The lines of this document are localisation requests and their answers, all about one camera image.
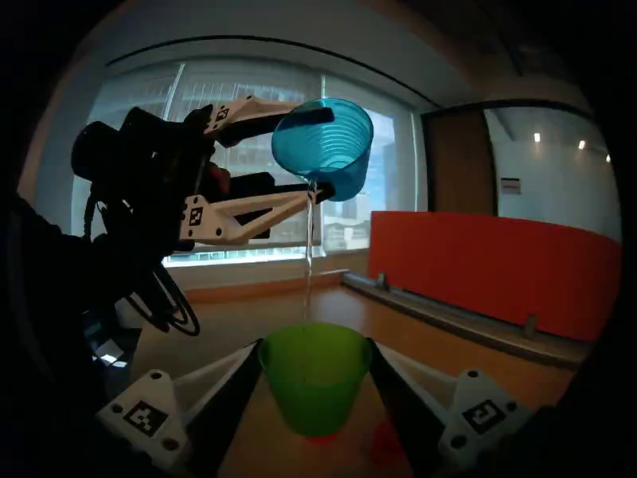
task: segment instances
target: ceiling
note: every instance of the ceiling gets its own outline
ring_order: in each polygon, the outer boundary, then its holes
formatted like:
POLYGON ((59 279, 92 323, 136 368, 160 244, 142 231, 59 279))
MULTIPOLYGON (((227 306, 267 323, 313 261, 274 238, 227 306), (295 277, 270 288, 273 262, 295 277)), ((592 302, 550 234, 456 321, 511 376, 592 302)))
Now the ceiling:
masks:
POLYGON ((401 0, 458 46, 478 55, 508 57, 520 76, 543 73, 574 82, 557 53, 506 0, 401 0))
POLYGON ((494 141, 533 142, 533 135, 540 133, 543 143, 576 147, 584 140, 589 150, 607 150, 599 128, 572 113, 548 108, 498 108, 485 110, 485 115, 494 141))

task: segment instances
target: window blind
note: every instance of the window blind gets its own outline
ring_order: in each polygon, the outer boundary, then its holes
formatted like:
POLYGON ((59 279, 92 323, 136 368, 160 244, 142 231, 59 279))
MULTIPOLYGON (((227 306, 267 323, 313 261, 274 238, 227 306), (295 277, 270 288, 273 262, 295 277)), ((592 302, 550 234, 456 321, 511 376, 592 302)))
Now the window blind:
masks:
POLYGON ((369 167, 361 192, 349 201, 323 205, 323 248, 328 252, 368 248, 371 211, 416 208, 412 111, 398 100, 335 76, 323 77, 322 95, 358 104, 373 123, 369 167))
MULTIPOLYGON (((171 121, 183 121, 194 109, 207 104, 216 107, 250 95, 266 101, 302 103, 320 96, 320 79, 316 73, 276 63, 218 59, 189 61, 182 72, 168 117, 171 121)), ((271 141, 270 133, 245 139, 232 148, 217 144, 214 162, 230 171, 232 176, 266 171, 274 176, 276 184, 300 182, 276 163, 271 141)), ((315 217, 320 217, 319 207, 315 217)), ((305 244, 306 237, 307 216, 296 214, 272 227, 268 240, 250 241, 250 247, 266 247, 273 243, 305 244)), ((320 237, 318 224, 315 242, 320 242, 320 237)))
MULTIPOLYGON (((104 81, 88 115, 87 124, 101 121, 119 129, 126 114, 135 106, 161 118, 179 69, 179 63, 152 65, 104 81)), ((84 207, 90 189, 91 183, 86 179, 77 176, 73 179, 71 228, 76 236, 84 233, 84 207)), ((92 232, 93 237, 105 232, 99 214, 93 220, 92 232)))

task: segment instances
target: white wall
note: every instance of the white wall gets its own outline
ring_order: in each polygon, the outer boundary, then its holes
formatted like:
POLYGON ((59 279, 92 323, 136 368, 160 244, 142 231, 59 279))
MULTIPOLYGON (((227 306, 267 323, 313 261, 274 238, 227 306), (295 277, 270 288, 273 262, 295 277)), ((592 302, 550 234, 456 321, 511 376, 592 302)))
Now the white wall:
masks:
POLYGON ((555 143, 493 142, 501 217, 569 225, 621 241, 619 199, 605 152, 555 143), (500 178, 520 178, 503 194, 500 178))

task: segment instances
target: red object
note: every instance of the red object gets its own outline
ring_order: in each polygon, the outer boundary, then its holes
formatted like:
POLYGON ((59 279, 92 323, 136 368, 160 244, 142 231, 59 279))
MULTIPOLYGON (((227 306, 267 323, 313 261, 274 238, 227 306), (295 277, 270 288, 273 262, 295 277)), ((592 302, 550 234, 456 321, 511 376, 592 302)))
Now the red object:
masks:
POLYGON ((404 450, 392 422, 389 419, 381 422, 373 431, 369 458, 376 464, 390 464, 403 456, 404 450))
POLYGON ((306 439, 315 445, 326 445, 334 441, 337 435, 338 432, 327 435, 326 437, 306 437, 306 439))
POLYGON ((370 277, 512 323, 594 341, 619 291, 621 244, 563 225, 478 214, 374 212, 370 277))

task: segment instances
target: wall sign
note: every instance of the wall sign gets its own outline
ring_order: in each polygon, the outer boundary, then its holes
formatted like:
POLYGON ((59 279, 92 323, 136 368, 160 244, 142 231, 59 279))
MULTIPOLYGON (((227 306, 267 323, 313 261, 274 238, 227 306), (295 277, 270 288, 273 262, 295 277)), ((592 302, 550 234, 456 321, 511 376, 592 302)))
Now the wall sign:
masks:
POLYGON ((522 194, 522 185, 519 178, 500 178, 502 194, 522 194))

